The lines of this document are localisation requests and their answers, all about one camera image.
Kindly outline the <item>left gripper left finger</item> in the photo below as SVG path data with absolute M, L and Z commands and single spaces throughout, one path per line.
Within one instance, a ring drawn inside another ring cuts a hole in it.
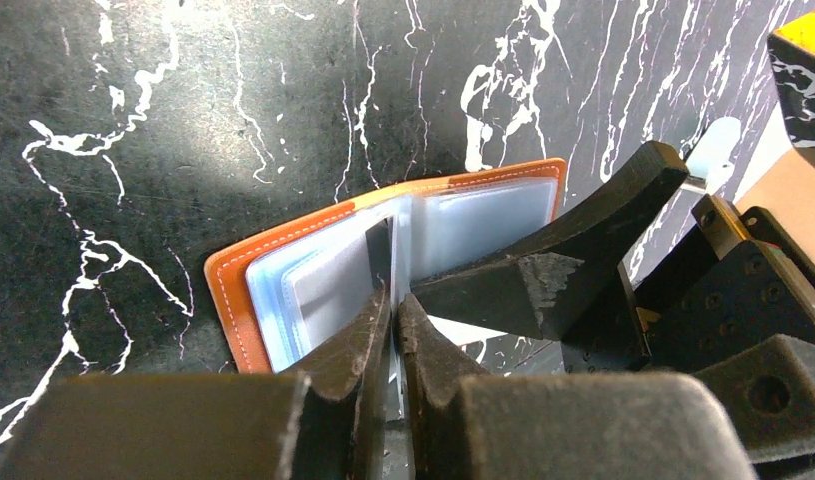
M 370 479 L 380 472 L 390 299 L 278 374 L 93 375 L 45 393 L 0 479 Z

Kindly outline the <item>brown leather card holder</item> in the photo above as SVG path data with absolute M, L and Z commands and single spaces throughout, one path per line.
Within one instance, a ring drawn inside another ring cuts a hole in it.
M 549 224 L 567 166 L 549 158 L 406 181 L 262 231 L 212 254 L 204 273 L 241 373 L 288 369 L 360 311 L 371 286 L 365 232 L 389 219 L 390 297 Z

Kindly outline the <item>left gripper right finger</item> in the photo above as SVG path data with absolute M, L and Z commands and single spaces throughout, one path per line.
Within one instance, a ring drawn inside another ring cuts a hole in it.
M 752 479 L 723 405 L 676 373 L 499 376 L 398 309 L 418 479 Z

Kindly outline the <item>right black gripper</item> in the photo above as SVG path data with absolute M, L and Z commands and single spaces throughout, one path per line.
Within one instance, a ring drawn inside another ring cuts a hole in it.
M 421 279 L 425 311 L 559 340 L 689 175 L 647 141 L 594 193 L 538 231 Z M 815 266 L 760 208 L 703 197 L 696 226 L 632 288 L 619 271 L 562 340 L 571 374 L 690 374 L 725 407 L 755 464 L 815 464 Z

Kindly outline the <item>black VIP credit card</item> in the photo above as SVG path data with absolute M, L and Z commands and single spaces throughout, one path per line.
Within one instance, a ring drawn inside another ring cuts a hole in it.
M 373 290 L 390 288 L 392 238 L 389 219 L 382 219 L 365 232 L 366 250 Z

